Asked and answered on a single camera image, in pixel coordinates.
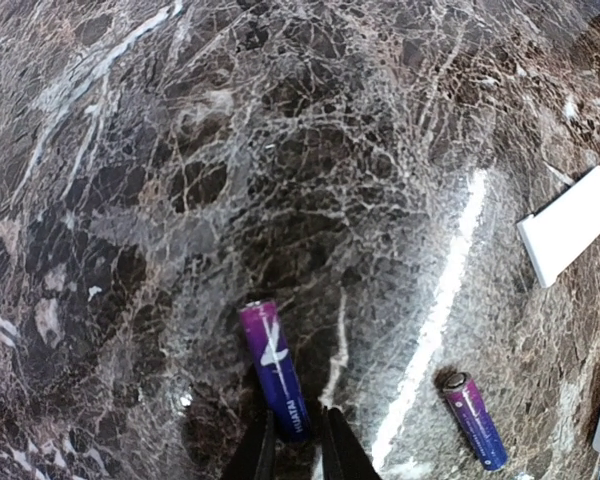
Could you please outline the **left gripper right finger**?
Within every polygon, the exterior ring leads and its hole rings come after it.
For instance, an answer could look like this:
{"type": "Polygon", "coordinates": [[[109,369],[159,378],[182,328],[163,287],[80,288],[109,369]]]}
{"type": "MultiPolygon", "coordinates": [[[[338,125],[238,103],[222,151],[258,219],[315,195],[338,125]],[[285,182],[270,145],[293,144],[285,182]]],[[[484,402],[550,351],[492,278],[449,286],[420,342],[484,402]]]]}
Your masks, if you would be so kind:
{"type": "Polygon", "coordinates": [[[336,408],[322,410],[322,471],[329,480],[380,480],[362,445],[343,412],[336,408]]]}

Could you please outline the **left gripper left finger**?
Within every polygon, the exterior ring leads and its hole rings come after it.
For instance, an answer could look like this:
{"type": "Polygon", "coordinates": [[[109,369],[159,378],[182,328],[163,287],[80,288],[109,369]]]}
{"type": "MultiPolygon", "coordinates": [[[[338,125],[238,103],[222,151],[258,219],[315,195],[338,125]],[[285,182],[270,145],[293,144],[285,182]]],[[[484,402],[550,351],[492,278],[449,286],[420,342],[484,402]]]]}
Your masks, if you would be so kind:
{"type": "Polygon", "coordinates": [[[273,412],[266,409],[247,428],[223,471],[222,480],[273,480],[275,450],[275,418],[273,412]]]}

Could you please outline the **purple battery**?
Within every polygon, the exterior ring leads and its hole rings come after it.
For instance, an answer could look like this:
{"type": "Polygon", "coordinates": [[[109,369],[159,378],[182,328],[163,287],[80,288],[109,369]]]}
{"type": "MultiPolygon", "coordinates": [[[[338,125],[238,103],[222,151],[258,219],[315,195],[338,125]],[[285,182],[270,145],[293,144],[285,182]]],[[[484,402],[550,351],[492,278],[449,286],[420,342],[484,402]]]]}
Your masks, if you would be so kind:
{"type": "Polygon", "coordinates": [[[446,379],[442,392],[483,468],[501,470],[508,455],[473,377],[457,372],[446,379]]]}
{"type": "Polygon", "coordinates": [[[305,442],[310,420],[292,355],[274,301],[255,301],[240,311],[256,373],[267,406],[274,414],[285,442],[305,442]]]}

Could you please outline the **white battery cover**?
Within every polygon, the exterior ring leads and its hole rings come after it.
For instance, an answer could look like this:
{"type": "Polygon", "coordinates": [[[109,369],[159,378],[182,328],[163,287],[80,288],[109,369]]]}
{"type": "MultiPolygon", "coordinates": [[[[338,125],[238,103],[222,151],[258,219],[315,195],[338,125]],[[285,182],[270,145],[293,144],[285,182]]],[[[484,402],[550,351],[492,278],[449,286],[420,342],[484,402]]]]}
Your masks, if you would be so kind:
{"type": "Polygon", "coordinates": [[[517,228],[540,286],[550,287],[600,235],[600,166],[517,228]]]}

